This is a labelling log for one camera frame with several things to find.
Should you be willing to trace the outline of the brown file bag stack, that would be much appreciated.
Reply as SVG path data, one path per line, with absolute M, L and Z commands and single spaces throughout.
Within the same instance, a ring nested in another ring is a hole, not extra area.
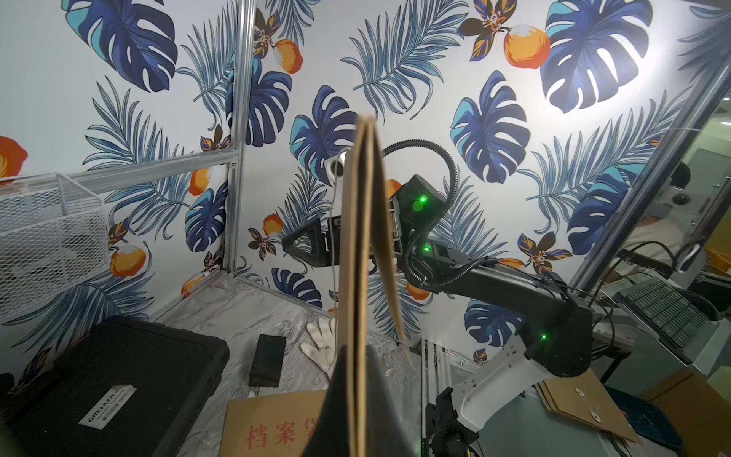
M 314 434 L 324 390 L 255 396 L 228 402 L 221 456 L 299 456 Z

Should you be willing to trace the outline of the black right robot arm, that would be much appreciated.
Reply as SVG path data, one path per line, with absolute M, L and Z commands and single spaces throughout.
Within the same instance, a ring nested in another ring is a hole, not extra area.
M 534 277 L 490 256 L 469 257 L 430 238 L 431 230 L 452 208 L 458 194 L 458 169 L 451 158 L 449 190 L 439 194 L 414 176 L 388 200 L 383 155 L 368 147 L 344 152 L 348 188 L 346 197 L 358 198 L 364 190 L 369 201 L 357 204 L 355 213 L 322 225 L 311 219 L 283 239 L 284 250 L 313 267 L 338 267 L 342 286 L 339 301 L 338 344 L 348 365 L 346 395 L 350 428 L 363 431 L 366 361 L 363 287 L 367 264 L 374 262 L 394 320 L 401 317 L 399 275 L 420 289 L 444 292 L 472 300 L 466 326 L 495 324 L 499 314 L 516 315 L 520 323 L 506 330 L 498 356 L 475 376 L 448 388 L 438 398 L 447 416 L 441 426 L 474 434 L 516 396 L 552 377 L 573 378 L 590 365 L 592 313 L 582 305 L 576 289 L 558 275 Z

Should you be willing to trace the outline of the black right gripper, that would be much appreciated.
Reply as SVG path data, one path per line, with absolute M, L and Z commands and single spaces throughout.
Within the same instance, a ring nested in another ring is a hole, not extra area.
M 327 219 L 323 231 L 318 218 L 308 220 L 303 226 L 282 239 L 283 250 L 294 259 L 314 268 L 332 267 L 339 264 L 342 217 Z M 403 255 L 402 230 L 399 217 L 388 215 L 388 228 L 392 235 L 392 250 L 397 260 Z

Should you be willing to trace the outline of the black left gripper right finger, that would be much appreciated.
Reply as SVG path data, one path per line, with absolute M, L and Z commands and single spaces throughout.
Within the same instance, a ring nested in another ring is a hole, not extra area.
M 367 456 L 414 456 L 414 449 L 402 429 L 392 404 L 377 353 L 367 346 Z

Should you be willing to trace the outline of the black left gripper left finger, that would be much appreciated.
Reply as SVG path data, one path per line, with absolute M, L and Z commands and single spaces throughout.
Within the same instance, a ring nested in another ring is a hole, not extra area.
M 346 348 L 340 348 L 333 377 L 317 424 L 302 457 L 347 457 L 350 455 L 348 436 L 348 399 L 346 399 Z

